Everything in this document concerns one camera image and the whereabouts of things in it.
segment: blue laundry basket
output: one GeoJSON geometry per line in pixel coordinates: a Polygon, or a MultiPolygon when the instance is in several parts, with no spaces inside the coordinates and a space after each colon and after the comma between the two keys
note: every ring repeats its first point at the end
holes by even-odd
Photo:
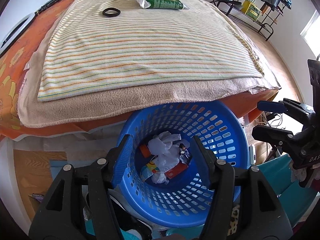
{"type": "MultiPolygon", "coordinates": [[[[120,189],[128,203],[146,219],[171,228],[188,228],[205,223],[213,191],[201,182],[196,164],[170,179],[168,185],[142,182],[139,174],[148,160],[139,150],[153,135],[163,131],[180,133],[190,141],[200,137],[203,145],[236,167],[250,163],[246,136],[234,114],[220,101],[174,103],[153,106],[133,113],[125,123],[118,145],[125,134],[133,137],[133,149],[120,189]]],[[[235,188],[234,199],[240,187],[235,188]]]]}

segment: shelving unit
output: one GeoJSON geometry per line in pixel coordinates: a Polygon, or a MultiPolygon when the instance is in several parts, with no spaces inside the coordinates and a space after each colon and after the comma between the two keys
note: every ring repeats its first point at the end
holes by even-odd
{"type": "MultiPolygon", "coordinates": [[[[282,4],[282,11],[284,10],[284,8],[286,7],[282,2],[280,2],[282,4]]],[[[249,16],[247,16],[246,14],[244,14],[242,11],[240,11],[239,9],[237,9],[236,7],[232,7],[231,8],[231,11],[232,10],[236,10],[238,12],[240,12],[242,15],[246,16],[247,18],[249,18],[250,20],[252,20],[249,16]]],[[[262,21],[259,21],[259,20],[252,20],[253,23],[256,24],[256,26],[258,25],[259,27],[256,28],[255,26],[239,19],[238,17],[234,16],[231,14],[230,10],[229,10],[229,13],[225,12],[225,11],[222,11],[223,13],[225,13],[230,19],[234,20],[234,21],[237,21],[241,24],[244,24],[245,26],[249,27],[250,29],[256,31],[257,33],[259,33],[262,37],[264,37],[266,39],[266,41],[268,41],[270,39],[270,37],[273,35],[274,33],[274,30],[273,30],[273,24],[276,24],[276,21],[278,19],[278,17],[281,15],[279,12],[278,12],[278,15],[275,17],[275,18],[272,18],[270,16],[270,13],[272,12],[271,8],[269,8],[268,10],[268,13],[266,14],[266,16],[264,17],[264,19],[262,21]],[[272,23],[269,24],[266,22],[267,19],[271,19],[272,20],[272,23]],[[268,35],[264,35],[261,31],[262,30],[266,30],[268,32],[268,35]]]]}

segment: window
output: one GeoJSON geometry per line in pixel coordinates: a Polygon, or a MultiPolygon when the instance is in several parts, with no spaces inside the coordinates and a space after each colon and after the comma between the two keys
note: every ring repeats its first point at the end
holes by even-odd
{"type": "Polygon", "coordinates": [[[320,54],[320,17],[317,11],[315,11],[300,35],[304,38],[315,56],[318,57],[320,54]]]}

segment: black rubber ring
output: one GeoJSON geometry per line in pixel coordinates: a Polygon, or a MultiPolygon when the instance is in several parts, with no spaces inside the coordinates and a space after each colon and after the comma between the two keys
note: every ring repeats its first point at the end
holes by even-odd
{"type": "Polygon", "coordinates": [[[107,17],[116,17],[118,16],[119,14],[121,13],[121,11],[117,8],[113,8],[113,7],[109,7],[107,9],[104,9],[102,14],[104,16],[107,16],[107,17]]]}

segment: yellow box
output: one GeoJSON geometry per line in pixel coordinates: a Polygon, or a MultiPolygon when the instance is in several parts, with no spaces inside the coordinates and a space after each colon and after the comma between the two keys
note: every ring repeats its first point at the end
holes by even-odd
{"type": "Polygon", "coordinates": [[[241,9],[241,11],[245,15],[249,16],[254,21],[258,19],[258,17],[261,14],[261,11],[258,7],[255,6],[254,3],[250,2],[249,0],[245,0],[242,6],[243,8],[241,9]]]}

